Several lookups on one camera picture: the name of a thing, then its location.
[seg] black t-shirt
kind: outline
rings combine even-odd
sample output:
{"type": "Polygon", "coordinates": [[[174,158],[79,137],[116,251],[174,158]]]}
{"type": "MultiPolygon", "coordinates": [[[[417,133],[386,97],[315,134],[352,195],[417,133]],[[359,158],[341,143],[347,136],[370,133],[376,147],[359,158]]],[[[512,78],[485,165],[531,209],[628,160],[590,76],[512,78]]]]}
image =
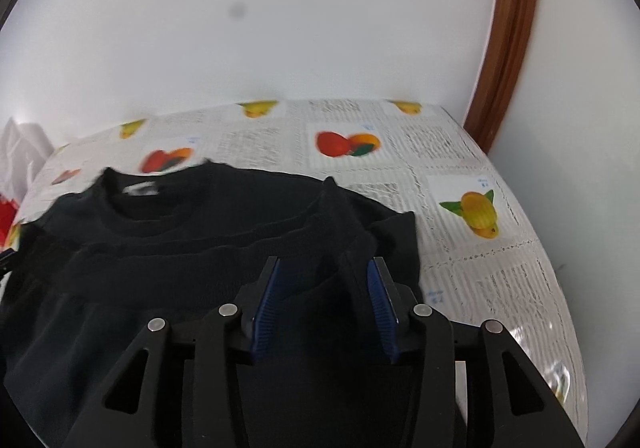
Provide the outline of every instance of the black t-shirt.
{"type": "Polygon", "coordinates": [[[414,215],[331,178],[209,162],[152,178],[155,195],[122,192],[149,180],[108,169],[21,238],[29,254],[0,306],[5,386],[47,444],[151,318],[201,318],[276,255],[296,278],[270,355],[239,366],[250,443],[398,446],[411,369],[370,363],[382,351],[366,265],[385,257],[420,299],[414,215]]]}

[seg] shirt tag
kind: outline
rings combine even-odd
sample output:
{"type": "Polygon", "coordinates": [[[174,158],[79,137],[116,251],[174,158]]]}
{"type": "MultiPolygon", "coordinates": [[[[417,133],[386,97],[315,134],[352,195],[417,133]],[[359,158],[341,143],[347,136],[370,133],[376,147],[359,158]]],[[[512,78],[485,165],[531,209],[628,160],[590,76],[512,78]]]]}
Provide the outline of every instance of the shirt tag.
{"type": "Polygon", "coordinates": [[[158,188],[155,181],[145,181],[126,186],[122,189],[122,193],[127,195],[158,195],[158,188]]]}

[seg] brown wooden trim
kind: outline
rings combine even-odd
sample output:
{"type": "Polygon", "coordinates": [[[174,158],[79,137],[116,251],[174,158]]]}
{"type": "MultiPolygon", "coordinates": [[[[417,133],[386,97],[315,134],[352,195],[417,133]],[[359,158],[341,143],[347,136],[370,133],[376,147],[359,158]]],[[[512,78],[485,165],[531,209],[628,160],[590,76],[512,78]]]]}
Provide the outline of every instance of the brown wooden trim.
{"type": "Polygon", "coordinates": [[[495,0],[489,43],[465,130],[488,152],[507,112],[531,33],[536,0],[495,0]]]}

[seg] metal pin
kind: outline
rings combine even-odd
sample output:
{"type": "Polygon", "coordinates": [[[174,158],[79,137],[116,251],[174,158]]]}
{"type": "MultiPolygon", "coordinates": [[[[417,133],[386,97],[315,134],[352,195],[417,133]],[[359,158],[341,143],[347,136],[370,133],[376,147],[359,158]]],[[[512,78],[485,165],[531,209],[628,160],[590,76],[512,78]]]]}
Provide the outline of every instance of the metal pin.
{"type": "Polygon", "coordinates": [[[218,312],[222,314],[222,316],[233,316],[238,312],[238,306],[233,303],[225,303],[220,306],[218,312]]]}
{"type": "Polygon", "coordinates": [[[166,322],[162,318],[152,318],[149,320],[149,323],[146,324],[146,328],[151,332],[156,332],[161,330],[166,325],[166,322]]]}
{"type": "Polygon", "coordinates": [[[431,313],[433,313],[433,309],[430,305],[427,305],[425,303],[418,303],[414,305],[414,313],[418,316],[431,316],[431,313]]]}
{"type": "Polygon", "coordinates": [[[500,322],[498,322],[498,320],[488,320],[485,324],[484,327],[490,332],[490,333],[494,333],[494,334],[498,334],[502,332],[502,324],[500,322]]]}

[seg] white wall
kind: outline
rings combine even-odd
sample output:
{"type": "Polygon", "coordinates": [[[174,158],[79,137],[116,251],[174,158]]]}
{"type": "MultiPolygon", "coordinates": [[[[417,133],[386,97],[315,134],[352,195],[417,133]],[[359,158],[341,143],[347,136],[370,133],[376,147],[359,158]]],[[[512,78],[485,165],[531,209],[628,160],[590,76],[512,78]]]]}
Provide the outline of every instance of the white wall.
{"type": "Polygon", "coordinates": [[[490,153],[556,268],[587,377],[591,448],[640,398],[640,10],[538,0],[490,153]]]}
{"type": "Polygon", "coordinates": [[[420,99],[462,121],[493,2],[19,0],[0,32],[0,119],[56,143],[256,98],[420,99]]]}

